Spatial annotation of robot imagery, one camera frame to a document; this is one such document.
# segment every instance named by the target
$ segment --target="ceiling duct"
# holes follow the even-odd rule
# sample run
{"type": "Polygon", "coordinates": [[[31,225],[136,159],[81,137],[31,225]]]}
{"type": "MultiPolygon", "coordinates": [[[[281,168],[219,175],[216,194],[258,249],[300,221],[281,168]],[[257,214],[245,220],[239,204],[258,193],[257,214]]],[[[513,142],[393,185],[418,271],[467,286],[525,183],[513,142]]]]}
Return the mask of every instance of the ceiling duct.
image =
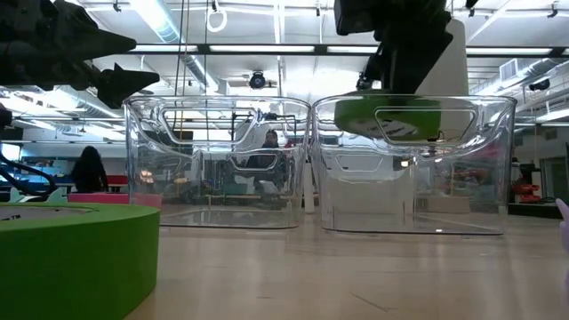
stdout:
{"type": "Polygon", "coordinates": [[[533,84],[545,76],[553,76],[567,59],[512,59],[500,66],[500,73],[470,89],[470,94],[492,95],[518,85],[533,84]]]}
{"type": "MultiPolygon", "coordinates": [[[[130,3],[132,8],[145,20],[148,26],[154,30],[156,35],[159,36],[164,43],[186,43],[186,40],[181,36],[180,31],[173,22],[170,10],[164,5],[162,0],[130,0],[130,3]]],[[[186,68],[188,68],[196,81],[199,82],[202,92],[205,92],[205,88],[213,92],[219,90],[219,79],[205,72],[204,64],[197,56],[185,54],[181,57],[181,61],[186,68]]]]}
{"type": "Polygon", "coordinates": [[[53,99],[50,102],[51,104],[53,103],[55,107],[68,108],[71,112],[73,111],[73,108],[82,108],[83,117],[121,117],[111,111],[106,104],[102,103],[94,95],[89,92],[79,92],[69,85],[61,85],[52,92],[46,92],[45,95],[53,96],[53,99]]]}

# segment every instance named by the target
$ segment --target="dark-haired person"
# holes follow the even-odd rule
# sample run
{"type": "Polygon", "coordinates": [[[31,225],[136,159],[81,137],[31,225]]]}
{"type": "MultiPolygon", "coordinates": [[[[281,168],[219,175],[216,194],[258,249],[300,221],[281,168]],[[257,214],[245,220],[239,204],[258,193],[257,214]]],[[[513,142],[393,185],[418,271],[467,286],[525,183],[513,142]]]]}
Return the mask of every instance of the dark-haired person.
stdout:
{"type": "MultiPolygon", "coordinates": [[[[264,149],[280,148],[278,146],[278,136],[275,130],[271,129],[267,131],[262,147],[264,149]]],[[[275,190],[271,191],[265,189],[262,185],[263,183],[272,182],[277,190],[281,190],[285,184],[286,157],[280,153],[279,150],[263,150],[261,151],[261,155],[250,156],[246,167],[251,169],[267,169],[266,171],[259,171],[254,174],[255,189],[261,193],[262,196],[271,195],[275,192],[275,190]]]]}
{"type": "MultiPolygon", "coordinates": [[[[278,136],[276,135],[275,130],[271,129],[267,131],[267,134],[265,134],[265,142],[263,143],[262,148],[279,148],[278,136]]],[[[269,168],[273,162],[275,162],[276,157],[270,155],[270,153],[273,153],[271,151],[262,151],[262,153],[266,155],[250,156],[246,167],[251,169],[269,168]]]]}
{"type": "Polygon", "coordinates": [[[73,167],[71,179],[79,193],[108,191],[107,174],[96,148],[89,146],[83,149],[73,167]]]}

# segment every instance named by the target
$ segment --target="fluorescent light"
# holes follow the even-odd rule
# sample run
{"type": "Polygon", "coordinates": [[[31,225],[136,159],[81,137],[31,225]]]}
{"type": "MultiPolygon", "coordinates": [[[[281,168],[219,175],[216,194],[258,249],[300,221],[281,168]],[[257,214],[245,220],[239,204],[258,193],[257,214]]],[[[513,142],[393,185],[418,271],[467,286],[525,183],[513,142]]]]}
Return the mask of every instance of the fluorescent light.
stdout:
{"type": "Polygon", "coordinates": [[[314,52],[314,45],[210,45],[213,52],[314,52]]]}
{"type": "Polygon", "coordinates": [[[541,124],[541,126],[564,127],[564,126],[569,126],[569,123],[555,123],[555,122],[551,122],[551,123],[541,124]]]}
{"type": "Polygon", "coordinates": [[[168,17],[157,0],[134,0],[129,2],[131,7],[151,28],[162,29],[168,27],[168,17]]]}
{"type": "Polygon", "coordinates": [[[533,55],[549,54],[551,48],[466,48],[467,54],[495,54],[495,55],[533,55]]]}
{"type": "Polygon", "coordinates": [[[111,140],[124,140],[124,135],[119,132],[114,132],[109,129],[101,128],[101,127],[93,127],[93,126],[86,126],[85,130],[92,134],[99,137],[111,139],[111,140]]]}
{"type": "Polygon", "coordinates": [[[131,52],[196,52],[197,45],[138,44],[131,52]]]}
{"type": "Polygon", "coordinates": [[[376,53],[377,46],[329,46],[330,53],[376,53]]]}
{"type": "Polygon", "coordinates": [[[544,116],[539,116],[537,119],[535,119],[537,122],[548,122],[551,120],[556,120],[562,117],[566,117],[569,116],[569,108],[568,109],[562,109],[562,110],[557,110],[557,111],[553,111],[553,112],[549,112],[547,115],[544,116]]]}

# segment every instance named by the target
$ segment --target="red object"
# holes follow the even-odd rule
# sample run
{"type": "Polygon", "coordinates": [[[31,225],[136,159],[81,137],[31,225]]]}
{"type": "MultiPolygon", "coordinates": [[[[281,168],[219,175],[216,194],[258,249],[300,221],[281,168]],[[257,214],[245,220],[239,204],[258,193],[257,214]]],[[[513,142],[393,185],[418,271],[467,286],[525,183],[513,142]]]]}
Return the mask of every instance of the red object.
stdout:
{"type": "Polygon", "coordinates": [[[120,184],[120,185],[127,185],[128,178],[125,175],[108,175],[107,176],[107,183],[108,184],[120,184]]]}
{"type": "MultiPolygon", "coordinates": [[[[68,194],[70,203],[80,204],[129,204],[128,194],[68,194]]],[[[160,209],[162,207],[162,195],[135,194],[133,204],[152,206],[160,209]]]]}
{"type": "Polygon", "coordinates": [[[522,184],[514,186],[514,192],[517,195],[523,195],[530,192],[534,192],[540,189],[540,186],[529,185],[529,184],[522,184]]]}
{"type": "Polygon", "coordinates": [[[521,198],[521,202],[536,202],[536,201],[540,201],[541,197],[540,196],[534,196],[534,195],[522,195],[521,198]]]}

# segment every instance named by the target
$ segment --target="metal pipe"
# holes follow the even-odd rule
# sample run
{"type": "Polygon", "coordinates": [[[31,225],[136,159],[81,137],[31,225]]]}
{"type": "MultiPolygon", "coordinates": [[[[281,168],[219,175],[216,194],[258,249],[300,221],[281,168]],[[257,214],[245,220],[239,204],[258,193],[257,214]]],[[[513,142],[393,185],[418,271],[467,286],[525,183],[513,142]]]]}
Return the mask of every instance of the metal pipe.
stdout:
{"type": "Polygon", "coordinates": [[[124,118],[99,118],[99,117],[57,117],[57,116],[15,116],[13,120],[22,120],[22,121],[30,121],[30,120],[37,120],[37,121],[58,121],[58,122],[124,122],[124,118]]]}
{"type": "MultiPolygon", "coordinates": [[[[155,4],[152,6],[153,8],[156,8],[161,12],[144,12],[148,9],[148,7],[146,7],[146,1],[130,0],[131,6],[134,10],[142,17],[143,20],[145,20],[145,22],[147,22],[148,26],[154,30],[162,42],[167,44],[177,44],[182,42],[185,44],[186,40],[176,28],[176,23],[170,14],[170,10],[164,5],[162,0],[149,1],[152,1],[153,4],[155,4]]],[[[196,81],[200,83],[200,87],[204,92],[206,88],[211,88],[215,92],[219,90],[218,80],[205,71],[204,64],[197,56],[184,53],[181,60],[196,81]]]]}
{"type": "Polygon", "coordinates": [[[560,90],[560,91],[558,91],[558,92],[551,93],[551,94],[548,95],[548,96],[543,96],[543,97],[541,97],[541,98],[538,98],[538,99],[536,99],[536,100],[533,100],[533,101],[530,102],[530,103],[525,103],[525,104],[523,104],[523,105],[521,105],[521,106],[518,106],[518,107],[516,108],[516,112],[520,112],[520,111],[527,110],[527,109],[529,109],[529,108],[537,107],[537,106],[539,106],[539,105],[542,104],[542,103],[545,103],[545,102],[547,102],[547,101],[553,100],[553,99],[555,99],[555,98],[562,97],[562,96],[564,96],[564,95],[566,95],[566,94],[569,94],[569,88],[565,88],[565,89],[560,90]]]}

